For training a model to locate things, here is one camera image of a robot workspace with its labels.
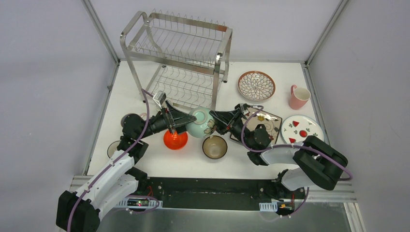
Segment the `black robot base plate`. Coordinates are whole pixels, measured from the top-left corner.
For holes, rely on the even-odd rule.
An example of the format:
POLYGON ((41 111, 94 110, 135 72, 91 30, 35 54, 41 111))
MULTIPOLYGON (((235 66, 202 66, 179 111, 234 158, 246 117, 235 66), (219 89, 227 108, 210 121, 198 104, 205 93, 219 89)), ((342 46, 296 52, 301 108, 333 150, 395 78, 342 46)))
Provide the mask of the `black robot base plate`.
POLYGON ((274 180, 150 177, 136 193, 153 196, 165 208, 258 211, 260 203, 291 199, 274 180))

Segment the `mint green ceramic bowl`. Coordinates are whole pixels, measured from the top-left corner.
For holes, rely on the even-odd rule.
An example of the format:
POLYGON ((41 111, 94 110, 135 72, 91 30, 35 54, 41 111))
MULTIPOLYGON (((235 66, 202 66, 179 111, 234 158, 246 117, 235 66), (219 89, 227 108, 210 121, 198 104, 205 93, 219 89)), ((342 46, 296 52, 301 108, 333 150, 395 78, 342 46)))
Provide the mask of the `mint green ceramic bowl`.
POLYGON ((196 120, 186 125, 187 133, 195 138, 206 138, 216 130, 216 122, 210 114, 210 109, 197 107, 189 114, 196 117, 196 120))

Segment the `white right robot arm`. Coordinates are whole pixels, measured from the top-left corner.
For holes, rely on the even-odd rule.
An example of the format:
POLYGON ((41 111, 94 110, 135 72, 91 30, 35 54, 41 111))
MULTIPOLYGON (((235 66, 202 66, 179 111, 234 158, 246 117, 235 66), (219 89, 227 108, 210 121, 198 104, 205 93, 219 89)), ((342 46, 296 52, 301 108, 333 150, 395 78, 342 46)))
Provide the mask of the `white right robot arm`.
POLYGON ((308 136, 304 141, 293 144, 272 144, 264 125, 249 130, 247 124, 256 113, 245 115, 251 108, 238 104, 232 111, 209 113, 215 120, 216 131, 223 135, 231 133, 248 151, 247 156, 255 165, 293 164, 296 169, 281 172, 274 185, 277 196, 287 198, 294 190, 316 185, 324 190, 333 190, 338 181, 351 180, 347 169, 348 160, 321 139, 308 136))

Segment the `brown patterned ceramic bowl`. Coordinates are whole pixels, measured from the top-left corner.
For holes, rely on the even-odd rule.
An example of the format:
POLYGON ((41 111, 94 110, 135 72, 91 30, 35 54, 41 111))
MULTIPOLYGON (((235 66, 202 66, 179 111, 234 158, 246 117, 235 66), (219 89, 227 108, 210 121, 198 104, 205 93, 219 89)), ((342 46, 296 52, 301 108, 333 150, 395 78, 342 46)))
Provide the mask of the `brown patterned ceramic bowl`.
POLYGON ((228 145, 222 137, 213 135, 203 141, 202 151, 208 158, 217 160, 226 155, 228 145))

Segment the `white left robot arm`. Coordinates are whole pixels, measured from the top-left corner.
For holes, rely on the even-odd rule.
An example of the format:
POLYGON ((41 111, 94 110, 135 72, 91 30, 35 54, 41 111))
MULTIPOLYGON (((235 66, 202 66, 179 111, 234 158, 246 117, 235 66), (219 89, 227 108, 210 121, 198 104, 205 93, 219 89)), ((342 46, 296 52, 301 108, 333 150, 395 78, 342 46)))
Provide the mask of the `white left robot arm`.
POLYGON ((94 232, 101 220, 120 200, 147 191, 147 174, 135 164, 145 154, 148 144, 142 139, 161 131, 185 132, 195 116, 175 109, 169 102, 160 112, 143 119, 127 114, 121 120, 123 135, 116 151, 90 180, 58 201, 56 225, 67 232, 94 232))

